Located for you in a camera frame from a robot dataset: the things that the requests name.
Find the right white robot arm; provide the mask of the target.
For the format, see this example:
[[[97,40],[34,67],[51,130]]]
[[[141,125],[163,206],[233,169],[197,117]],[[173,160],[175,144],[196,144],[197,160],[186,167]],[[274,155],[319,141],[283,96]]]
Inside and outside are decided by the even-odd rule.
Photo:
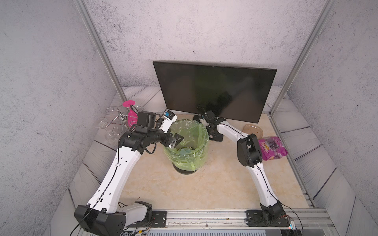
[[[246,211],[246,225],[249,227],[289,227],[289,216],[283,209],[271,188],[262,163],[262,151],[255,134],[244,133],[233,127],[224,118],[218,118],[212,111],[195,115],[193,120],[206,127],[211,140],[220,142],[223,136],[237,145],[237,158],[248,169],[257,188],[261,210]]]

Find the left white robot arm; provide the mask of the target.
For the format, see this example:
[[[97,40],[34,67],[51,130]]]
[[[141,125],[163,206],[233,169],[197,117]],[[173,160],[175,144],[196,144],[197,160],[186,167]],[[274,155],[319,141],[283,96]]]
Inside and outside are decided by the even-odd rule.
[[[98,236],[119,236],[126,226],[149,227],[152,224],[152,205],[136,201],[119,207],[123,188],[138,160],[151,144],[161,143],[174,148],[181,135],[170,133],[177,115],[168,110],[163,115],[138,112],[137,123],[118,141],[115,158],[99,188],[86,205],[79,205],[74,217],[84,231]]]

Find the blue sticky note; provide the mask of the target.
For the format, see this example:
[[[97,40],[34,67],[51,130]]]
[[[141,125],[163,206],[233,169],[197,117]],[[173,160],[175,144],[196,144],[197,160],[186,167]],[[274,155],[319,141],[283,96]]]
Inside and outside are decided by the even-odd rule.
[[[194,152],[194,149],[191,147],[184,147],[179,150],[180,155],[191,155]]]

